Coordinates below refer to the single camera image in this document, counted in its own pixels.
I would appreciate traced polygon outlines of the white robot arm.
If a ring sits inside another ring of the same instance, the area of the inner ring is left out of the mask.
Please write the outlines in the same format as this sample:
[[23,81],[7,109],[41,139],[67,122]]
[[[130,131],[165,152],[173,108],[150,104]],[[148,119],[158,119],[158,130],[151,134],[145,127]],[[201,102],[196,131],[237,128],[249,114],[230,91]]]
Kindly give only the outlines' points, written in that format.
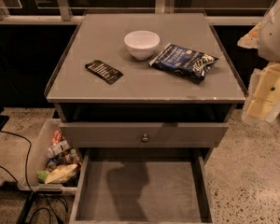
[[280,0],[237,45],[257,49],[258,56],[268,61],[265,68],[255,68],[251,75],[242,121],[247,124],[273,122],[280,114]]

